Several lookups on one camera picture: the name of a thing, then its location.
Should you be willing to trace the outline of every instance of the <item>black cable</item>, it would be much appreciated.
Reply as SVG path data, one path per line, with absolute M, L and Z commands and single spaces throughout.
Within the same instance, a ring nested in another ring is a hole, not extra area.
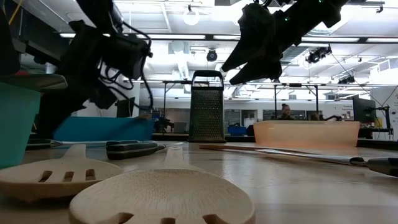
M 110 82 L 107 81 L 107 79 L 105 79 L 105 78 L 101 75 L 103 64 L 104 64 L 104 61 L 103 61 L 103 59 L 101 58 L 101 63 L 100 63 L 100 65 L 99 65 L 99 78 L 101 79 L 102 82 L 104 82 L 104 83 L 106 83 L 106 84 L 113 84 L 114 82 L 112 82 L 112 81 L 110 81 Z
M 349 72 L 345 69 L 345 67 L 337 60 L 337 58 L 333 55 L 333 54 L 331 54 L 331 56 L 333 56 L 334 58 L 335 58 L 335 60 L 337 61 L 337 63 L 344 69 L 344 71 L 348 74 L 348 75 L 351 75 L 351 74 L 349 74 Z M 383 103 L 383 104 L 381 104 L 380 102 L 378 102 L 377 101 L 377 99 L 375 99 L 370 93 L 369 93 L 369 91 L 367 91 L 367 90 L 365 90 L 365 88 L 363 88 L 363 86 L 361 85 L 361 84 L 359 84 L 356 80 L 355 80 L 355 82 L 374 100 L 374 101 L 376 101 L 381 107 L 383 107 L 384 106 L 384 104 L 387 102 L 387 100 L 392 96 L 392 94 L 395 92 L 395 90 L 397 89 L 397 87 L 398 87 L 398 85 L 394 88 L 394 90 L 392 91 L 392 93 L 390 94 L 390 96 L 385 100 L 385 102 Z M 384 111 L 382 110 L 381 111 L 381 113 L 383 114 L 383 116 L 385 117 L 385 119 L 387 120 L 387 116 L 386 116 L 386 114 L 384 114 Z
M 331 56 L 333 56 L 335 58 L 335 60 L 337 61 L 337 63 L 343 68 L 343 70 L 347 73 L 347 75 L 351 75 L 346 69 L 345 67 L 337 60 L 337 58 L 331 54 Z M 363 88 L 363 86 L 361 84 L 358 83 L 358 81 L 355 80 L 355 82 L 374 100 L 376 101 L 380 106 L 381 103 L 377 101 L 377 99 L 375 99 L 367 90 L 365 90 L 365 88 Z
M 269 4 L 271 4 L 272 0 L 265 0 L 264 3 L 261 4 L 261 6 L 268 7 Z
M 140 31 L 140 30 L 138 30 L 138 29 L 136 29 L 136 28 L 130 26 L 130 25 L 127 24 L 126 22 L 123 22 L 123 25 L 125 25 L 126 27 L 128 27 L 128 28 L 134 30 L 134 31 L 137 32 L 138 34 L 142 34 L 142 35 L 143 35 L 144 37 L 146 37 L 147 40 L 148 40 L 148 46 L 147 46 L 147 49 L 146 49 L 146 50 L 147 50 L 146 55 L 145 55 L 145 56 L 143 57 L 143 59 L 141 60 L 140 73 L 141 73 L 141 79 L 144 81 L 145 87 L 146 87 L 146 89 L 147 89 L 147 91 L 148 91 L 148 94 L 149 94 L 149 99 L 150 99 L 149 109 L 152 109 L 152 108 L 153 108 L 153 105 L 154 105 L 154 97 L 153 97 L 153 95 L 152 95 L 152 91 L 150 90 L 149 84 L 148 84 L 148 82 L 147 82 L 147 80 L 146 80 L 146 78 L 145 78 L 145 75 L 144 75 L 145 61 L 146 61 L 146 57 L 150 55 L 150 47 L 151 47 L 151 45 L 152 45 L 152 39 L 151 39 L 146 33 L 144 33 L 144 32 L 142 32 L 142 31 Z M 100 78 L 103 82 L 105 82 L 105 83 L 110 82 L 110 83 L 108 83 L 108 84 L 115 84 L 115 85 L 117 85 L 118 87 L 120 87 L 120 88 L 122 88 L 122 89 L 124 89 L 124 90 L 132 90 L 132 89 L 134 88 L 134 84 L 132 83 L 132 80 L 131 80 L 130 78 L 129 78 L 128 80 L 129 80 L 129 82 L 130 82 L 130 84 L 131 84 L 131 87 L 125 87 L 125 86 L 123 86 L 123 85 L 120 85 L 120 84 L 117 82 L 117 79 L 118 79 L 118 77 L 121 75 L 121 72 L 118 71 L 115 75 L 113 75 L 112 77 L 109 77 L 109 70 L 110 70 L 110 68 L 109 68 L 109 67 L 106 67 L 106 70 L 105 70 L 105 75 L 106 75 L 106 77 L 104 77 L 104 76 L 102 76 L 102 75 L 99 76 L 99 78 Z M 109 89 L 112 89 L 112 90 L 114 90 L 114 91 L 116 91 L 116 92 L 119 93 L 121 96 L 123 96 L 126 100 L 130 100 L 124 93 L 122 93 L 122 91 L 118 90 L 117 88 L 115 88 L 115 87 L 113 87 L 113 86 L 108 86 L 108 88 L 109 88 Z M 140 110 L 147 110 L 147 109 L 148 109 L 148 107 L 139 106 L 139 105 L 137 105 L 135 102 L 134 102 L 134 106 L 137 107 L 137 108 L 139 108 Z
M 388 96 L 388 98 L 384 101 L 384 103 L 381 105 L 381 107 L 384 106 L 384 104 L 387 102 L 387 100 L 392 96 L 392 94 L 394 94 L 394 92 L 396 91 L 396 89 L 398 88 L 398 85 L 394 88 L 394 90 L 391 92 L 391 94 Z
M 139 34 L 144 35 L 144 37 L 146 37 L 146 39 L 148 40 L 148 49 L 150 49 L 150 47 L 152 46 L 152 39 L 148 36 L 148 34 L 144 33 L 143 31 L 140 31 L 139 29 L 136 29 L 136 28 L 130 26 L 127 22 L 123 22 L 123 25 L 125 25 L 129 29 L 136 31 Z

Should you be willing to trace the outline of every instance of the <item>security camera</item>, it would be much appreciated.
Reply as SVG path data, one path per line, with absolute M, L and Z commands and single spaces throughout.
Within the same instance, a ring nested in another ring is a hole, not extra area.
M 207 61 L 208 62 L 215 62 L 217 60 L 217 53 L 216 50 L 210 49 L 207 53 Z

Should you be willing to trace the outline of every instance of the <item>blue box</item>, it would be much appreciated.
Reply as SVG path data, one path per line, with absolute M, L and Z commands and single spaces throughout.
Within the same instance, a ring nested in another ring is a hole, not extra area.
M 246 134 L 246 128 L 230 126 L 228 127 L 228 133 L 230 133 L 232 136 L 244 136 Z

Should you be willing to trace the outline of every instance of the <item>black handle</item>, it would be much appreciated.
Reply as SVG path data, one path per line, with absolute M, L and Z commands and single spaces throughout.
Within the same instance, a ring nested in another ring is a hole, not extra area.
M 133 144 L 133 143 L 139 143 L 140 141 L 137 140 L 127 140 L 127 141 L 107 141 L 106 146 L 112 146 L 115 144 Z
M 398 177 L 398 158 L 370 159 L 366 166 L 375 172 Z
M 154 141 L 111 141 L 109 143 L 106 145 L 106 155 L 111 160 L 148 156 L 164 148 Z
M 26 150 L 48 149 L 61 145 L 62 142 L 51 139 L 29 139 L 26 145 Z
M 197 70 L 192 77 L 192 86 L 195 83 L 196 77 L 218 77 L 220 78 L 221 86 L 224 88 L 223 74 L 215 70 Z

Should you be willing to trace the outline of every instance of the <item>box grater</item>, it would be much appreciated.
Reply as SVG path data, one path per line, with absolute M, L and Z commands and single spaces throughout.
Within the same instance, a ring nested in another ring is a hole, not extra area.
M 195 86 L 196 77 L 218 77 L 221 86 Z M 190 142 L 225 142 L 224 81 L 221 72 L 198 70 L 191 87 Z

